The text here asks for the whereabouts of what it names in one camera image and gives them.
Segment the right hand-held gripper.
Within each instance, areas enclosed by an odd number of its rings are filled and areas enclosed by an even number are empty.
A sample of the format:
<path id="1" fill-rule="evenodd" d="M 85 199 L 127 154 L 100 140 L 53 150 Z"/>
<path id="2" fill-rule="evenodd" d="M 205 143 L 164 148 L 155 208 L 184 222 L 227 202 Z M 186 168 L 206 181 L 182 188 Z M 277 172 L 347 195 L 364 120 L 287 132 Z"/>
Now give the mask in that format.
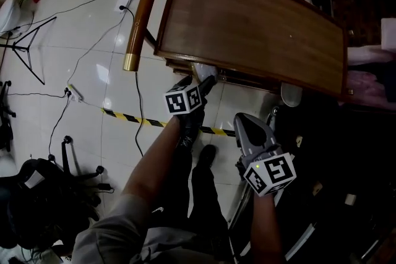
<path id="1" fill-rule="evenodd" d="M 241 157 L 236 167 L 242 181 L 260 197 L 284 189 L 296 179 L 291 154 L 276 147 L 273 130 L 261 119 L 246 113 L 234 117 L 236 143 Z"/>

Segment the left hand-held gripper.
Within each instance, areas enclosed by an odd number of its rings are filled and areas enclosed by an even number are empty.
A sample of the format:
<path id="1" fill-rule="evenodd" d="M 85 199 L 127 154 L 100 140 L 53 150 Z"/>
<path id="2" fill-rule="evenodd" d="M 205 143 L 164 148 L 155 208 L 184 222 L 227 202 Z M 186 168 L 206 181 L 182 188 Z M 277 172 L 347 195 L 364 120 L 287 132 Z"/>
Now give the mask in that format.
<path id="1" fill-rule="evenodd" d="M 203 98 L 216 84 L 214 75 L 208 76 L 199 85 L 192 84 L 191 75 L 181 79 L 163 94 L 168 113 L 174 116 L 192 113 L 202 106 Z"/>

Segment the person's right forearm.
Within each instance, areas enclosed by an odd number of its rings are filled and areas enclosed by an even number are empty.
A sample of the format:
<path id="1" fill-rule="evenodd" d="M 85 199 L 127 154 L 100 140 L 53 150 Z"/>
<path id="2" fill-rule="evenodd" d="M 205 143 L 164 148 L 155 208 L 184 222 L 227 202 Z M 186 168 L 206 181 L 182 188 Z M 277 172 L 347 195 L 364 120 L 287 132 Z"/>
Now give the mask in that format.
<path id="1" fill-rule="evenodd" d="M 251 252 L 254 264 L 285 262 L 273 195 L 259 197 L 254 194 Z"/>

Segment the person's left forearm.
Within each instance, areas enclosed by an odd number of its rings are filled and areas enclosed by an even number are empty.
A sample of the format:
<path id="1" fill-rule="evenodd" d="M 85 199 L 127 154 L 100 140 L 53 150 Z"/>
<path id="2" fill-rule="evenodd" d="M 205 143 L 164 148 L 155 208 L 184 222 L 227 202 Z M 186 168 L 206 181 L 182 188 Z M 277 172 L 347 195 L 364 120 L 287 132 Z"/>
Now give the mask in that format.
<path id="1" fill-rule="evenodd" d="M 153 204 L 171 168 L 179 138 L 180 122 L 177 117 L 172 117 L 134 168 L 122 194 L 140 197 L 147 204 Z"/>

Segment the person's left black shoe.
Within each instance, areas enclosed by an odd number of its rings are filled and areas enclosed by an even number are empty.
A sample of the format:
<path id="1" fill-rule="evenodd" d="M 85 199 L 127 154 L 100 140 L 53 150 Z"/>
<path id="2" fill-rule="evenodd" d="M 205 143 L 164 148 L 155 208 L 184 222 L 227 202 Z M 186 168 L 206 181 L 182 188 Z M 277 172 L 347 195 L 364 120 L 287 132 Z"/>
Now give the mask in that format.
<path id="1" fill-rule="evenodd" d="M 205 111 L 203 106 L 189 114 L 179 114 L 176 116 L 180 125 L 179 146 L 187 150 L 192 149 L 204 121 L 204 116 Z"/>

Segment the person's black shoe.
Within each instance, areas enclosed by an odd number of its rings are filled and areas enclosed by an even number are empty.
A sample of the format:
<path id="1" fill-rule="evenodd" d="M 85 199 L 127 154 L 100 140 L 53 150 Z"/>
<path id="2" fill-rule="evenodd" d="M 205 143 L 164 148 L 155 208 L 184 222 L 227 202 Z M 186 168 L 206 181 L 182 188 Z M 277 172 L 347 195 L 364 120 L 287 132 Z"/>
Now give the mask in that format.
<path id="1" fill-rule="evenodd" d="M 192 149 L 204 121 L 204 116 L 205 111 L 203 106 L 189 114 L 179 114 L 176 116 L 180 125 L 179 146 L 187 150 Z"/>
<path id="2" fill-rule="evenodd" d="M 211 168 L 216 154 L 217 148 L 214 145 L 206 145 L 200 152 L 197 166 L 201 168 Z"/>

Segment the person's right black shoe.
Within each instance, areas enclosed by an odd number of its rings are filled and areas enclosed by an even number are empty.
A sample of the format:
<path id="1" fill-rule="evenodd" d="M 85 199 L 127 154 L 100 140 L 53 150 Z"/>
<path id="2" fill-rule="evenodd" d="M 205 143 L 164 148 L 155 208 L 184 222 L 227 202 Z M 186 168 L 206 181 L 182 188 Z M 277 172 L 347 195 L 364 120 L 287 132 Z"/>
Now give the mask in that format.
<path id="1" fill-rule="evenodd" d="M 206 145 L 200 152 L 197 166 L 201 168 L 211 168 L 216 154 L 217 148 L 214 145 Z"/>

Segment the yellow black floor tape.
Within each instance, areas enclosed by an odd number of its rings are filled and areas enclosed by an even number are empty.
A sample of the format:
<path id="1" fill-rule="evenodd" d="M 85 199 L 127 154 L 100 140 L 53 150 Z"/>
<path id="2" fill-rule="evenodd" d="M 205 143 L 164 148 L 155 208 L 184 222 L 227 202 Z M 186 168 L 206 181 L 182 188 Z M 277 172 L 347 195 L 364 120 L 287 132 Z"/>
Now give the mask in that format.
<path id="1" fill-rule="evenodd" d="M 101 111 L 103 114 L 106 114 L 108 116 L 115 117 L 117 119 L 121 119 L 121 120 L 128 121 L 128 122 L 133 122 L 136 124 L 143 124 L 143 125 L 147 125 L 147 126 L 154 126 L 154 127 L 161 127 L 161 128 L 164 128 L 167 125 L 166 122 L 161 122 L 161 121 L 157 121 L 154 119 L 142 119 L 141 117 L 134 117 L 129 114 L 114 112 L 113 110 L 106 109 L 106 108 L 101 108 Z M 218 129 L 215 127 L 202 126 L 200 128 L 200 131 L 204 134 L 236 137 L 235 131 L 233 131 L 233 130 Z"/>

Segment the person's black trousers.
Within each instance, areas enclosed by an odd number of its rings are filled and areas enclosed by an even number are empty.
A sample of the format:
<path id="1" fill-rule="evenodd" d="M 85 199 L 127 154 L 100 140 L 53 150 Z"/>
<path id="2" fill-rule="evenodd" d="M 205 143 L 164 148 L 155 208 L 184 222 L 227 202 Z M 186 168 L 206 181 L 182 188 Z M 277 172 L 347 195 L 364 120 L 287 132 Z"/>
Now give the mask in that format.
<path id="1" fill-rule="evenodd" d="M 229 241 L 213 173 L 210 168 L 193 166 L 192 153 L 184 147 L 176 148 L 149 227 L 180 228 Z"/>

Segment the pink white clothing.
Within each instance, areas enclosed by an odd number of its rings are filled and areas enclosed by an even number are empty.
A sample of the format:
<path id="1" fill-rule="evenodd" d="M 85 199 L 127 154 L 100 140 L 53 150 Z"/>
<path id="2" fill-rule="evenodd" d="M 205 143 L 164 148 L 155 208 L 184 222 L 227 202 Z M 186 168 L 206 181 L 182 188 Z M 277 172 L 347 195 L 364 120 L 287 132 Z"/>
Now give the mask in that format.
<path id="1" fill-rule="evenodd" d="M 380 45 L 348 48 L 348 101 L 396 111 L 396 18 L 381 20 Z"/>

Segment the black tripod stand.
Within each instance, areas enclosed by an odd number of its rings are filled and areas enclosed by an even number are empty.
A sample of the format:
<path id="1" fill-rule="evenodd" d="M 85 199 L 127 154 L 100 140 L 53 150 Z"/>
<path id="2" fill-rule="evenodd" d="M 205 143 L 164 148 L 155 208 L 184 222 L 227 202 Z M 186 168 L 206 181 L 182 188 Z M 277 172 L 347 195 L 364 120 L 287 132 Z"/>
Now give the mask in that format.
<path id="1" fill-rule="evenodd" d="M 22 64 L 28 69 L 28 71 L 42 84 L 45 84 L 45 81 L 41 79 L 34 71 L 32 67 L 32 60 L 30 56 L 30 51 L 32 44 L 37 36 L 37 33 L 40 31 L 41 28 L 44 26 L 47 26 L 49 23 L 52 21 L 56 20 L 57 17 L 54 16 L 45 22 L 41 23 L 39 26 L 35 27 L 34 29 L 30 30 L 28 33 L 26 33 L 24 36 L 19 38 L 17 41 L 13 42 L 12 44 L 9 44 L 7 40 L 6 44 L 0 44 L 0 48 L 4 49 L 11 49 L 15 55 L 19 58 L 19 60 L 22 62 Z M 24 41 L 24 39 L 28 38 L 30 42 L 28 45 L 21 46 L 20 42 Z"/>

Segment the black office chair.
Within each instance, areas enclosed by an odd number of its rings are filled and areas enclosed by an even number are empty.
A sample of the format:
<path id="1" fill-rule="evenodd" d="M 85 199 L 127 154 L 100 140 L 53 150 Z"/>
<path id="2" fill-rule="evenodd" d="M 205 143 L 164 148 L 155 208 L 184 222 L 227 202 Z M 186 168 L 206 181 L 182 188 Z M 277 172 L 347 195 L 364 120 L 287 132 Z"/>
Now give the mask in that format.
<path id="1" fill-rule="evenodd" d="M 36 252 L 61 241 L 58 254 L 70 255 L 77 235 L 97 221 L 101 200 L 85 183 L 103 174 L 104 167 L 75 176 L 69 168 L 65 136 L 61 143 L 62 166 L 47 159 L 29 159 L 14 176 L 0 177 L 0 247 L 21 247 Z"/>
<path id="2" fill-rule="evenodd" d="M 0 81 L 0 150 L 5 149 L 7 152 L 11 151 L 11 141 L 14 137 L 9 116 L 16 117 L 16 113 L 12 112 L 4 101 L 6 89 L 11 85 L 12 82 L 9 80 Z"/>

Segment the white round bin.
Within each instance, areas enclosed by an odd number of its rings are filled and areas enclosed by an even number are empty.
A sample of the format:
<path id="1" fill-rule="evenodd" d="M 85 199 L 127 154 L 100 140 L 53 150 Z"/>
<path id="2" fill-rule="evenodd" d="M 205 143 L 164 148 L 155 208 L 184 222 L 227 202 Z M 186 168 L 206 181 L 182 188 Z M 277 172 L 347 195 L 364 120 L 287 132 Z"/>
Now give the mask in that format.
<path id="1" fill-rule="evenodd" d="M 0 36 L 13 30 L 20 19 L 20 7 L 17 0 L 5 0 L 0 7 Z"/>

